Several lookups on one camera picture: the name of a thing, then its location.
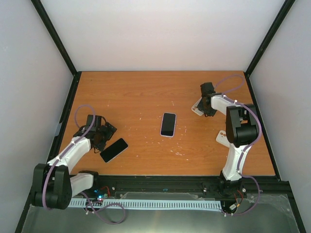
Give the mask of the clear white phone case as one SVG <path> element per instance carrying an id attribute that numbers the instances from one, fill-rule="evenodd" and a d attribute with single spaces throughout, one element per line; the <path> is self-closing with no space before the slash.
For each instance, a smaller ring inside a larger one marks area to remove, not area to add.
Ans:
<path id="1" fill-rule="evenodd" d="M 204 113 L 198 109 L 198 104 L 201 101 L 201 98 L 191 107 L 191 110 L 196 113 L 198 116 L 202 116 Z"/>

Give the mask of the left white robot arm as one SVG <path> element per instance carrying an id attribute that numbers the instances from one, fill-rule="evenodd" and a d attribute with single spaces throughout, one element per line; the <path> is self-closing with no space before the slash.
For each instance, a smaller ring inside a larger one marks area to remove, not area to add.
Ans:
<path id="1" fill-rule="evenodd" d="M 70 173 L 90 150 L 102 152 L 116 128 L 103 116 L 88 115 L 69 144 L 53 159 L 34 168 L 30 191 L 31 205 L 46 209 L 66 209 L 73 197 L 83 191 L 97 195 L 101 190 L 98 172 L 82 170 Z"/>

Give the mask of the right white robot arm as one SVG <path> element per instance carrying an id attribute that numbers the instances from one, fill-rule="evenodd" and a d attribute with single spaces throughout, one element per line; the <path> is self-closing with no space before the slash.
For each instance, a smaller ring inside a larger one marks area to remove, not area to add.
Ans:
<path id="1" fill-rule="evenodd" d="M 225 134 L 229 142 L 229 152 L 220 173 L 220 189 L 230 189 L 243 177 L 245 158 L 262 135 L 261 124 L 253 104 L 243 104 L 230 99 L 224 93 L 217 93 L 211 82 L 200 85 L 200 89 L 198 111 L 205 117 L 213 117 L 216 112 L 226 116 Z"/>

